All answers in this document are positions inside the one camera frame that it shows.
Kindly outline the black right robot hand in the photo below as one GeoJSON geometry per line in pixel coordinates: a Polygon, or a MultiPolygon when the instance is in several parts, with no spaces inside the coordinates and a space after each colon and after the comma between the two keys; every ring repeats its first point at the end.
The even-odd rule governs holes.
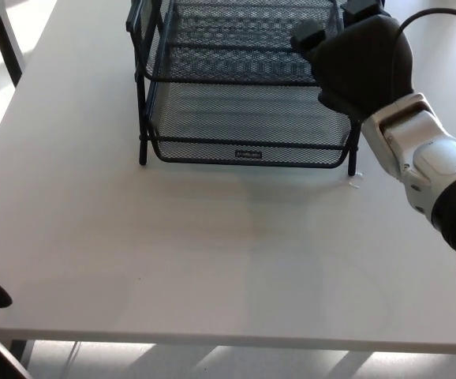
{"type": "Polygon", "coordinates": [[[302,21],[291,31],[290,45],[309,62],[318,100],[364,121],[413,93],[413,54],[383,2],[348,1],[341,9],[341,31],[328,36],[317,21],[302,21]]]}

